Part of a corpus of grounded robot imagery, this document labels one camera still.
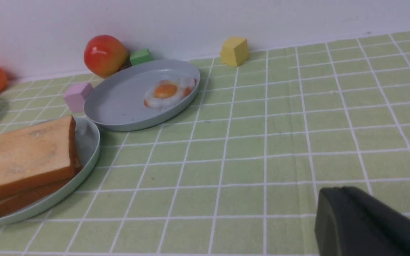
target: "wooden cube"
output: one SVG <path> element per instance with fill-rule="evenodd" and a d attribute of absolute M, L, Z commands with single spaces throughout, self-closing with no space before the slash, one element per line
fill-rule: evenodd
<path fill-rule="evenodd" d="M 89 82 L 76 83 L 63 94 L 63 99 L 72 113 L 83 112 L 85 99 L 93 90 Z"/>
<path fill-rule="evenodd" d="M 148 48 L 131 52 L 130 62 L 132 65 L 142 64 L 152 61 L 151 53 Z"/>
<path fill-rule="evenodd" d="M 246 38 L 230 36 L 222 45 L 221 61 L 224 64 L 238 67 L 249 58 Z"/>

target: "red apple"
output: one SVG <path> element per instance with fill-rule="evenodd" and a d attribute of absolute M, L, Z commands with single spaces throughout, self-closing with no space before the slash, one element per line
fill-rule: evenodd
<path fill-rule="evenodd" d="M 86 67 L 101 78 L 126 68 L 130 53 L 115 37 L 106 34 L 93 37 L 86 45 L 83 60 Z"/>

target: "bread slice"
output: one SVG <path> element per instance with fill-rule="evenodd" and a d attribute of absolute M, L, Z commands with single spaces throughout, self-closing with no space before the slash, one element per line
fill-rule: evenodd
<path fill-rule="evenodd" d="M 75 175 L 72 115 L 0 135 L 0 199 Z"/>
<path fill-rule="evenodd" d="M 81 169 L 81 167 L 78 167 L 76 173 L 80 172 Z M 29 206 L 45 196 L 58 191 L 70 180 L 72 179 L 68 178 L 66 180 L 60 180 L 45 186 L 34 188 L 30 191 L 18 193 L 15 196 L 0 199 L 0 218 Z"/>

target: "pink block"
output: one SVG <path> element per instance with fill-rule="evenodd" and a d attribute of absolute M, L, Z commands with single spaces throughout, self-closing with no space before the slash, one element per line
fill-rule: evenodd
<path fill-rule="evenodd" d="M 63 98 L 72 113 L 83 112 L 86 96 L 93 90 L 89 82 L 73 84 L 63 94 Z"/>

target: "black object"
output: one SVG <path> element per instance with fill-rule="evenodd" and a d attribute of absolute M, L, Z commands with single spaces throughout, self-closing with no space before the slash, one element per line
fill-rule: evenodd
<path fill-rule="evenodd" d="M 322 188 L 314 229 L 321 256 L 410 256 L 410 219 L 356 187 Z"/>

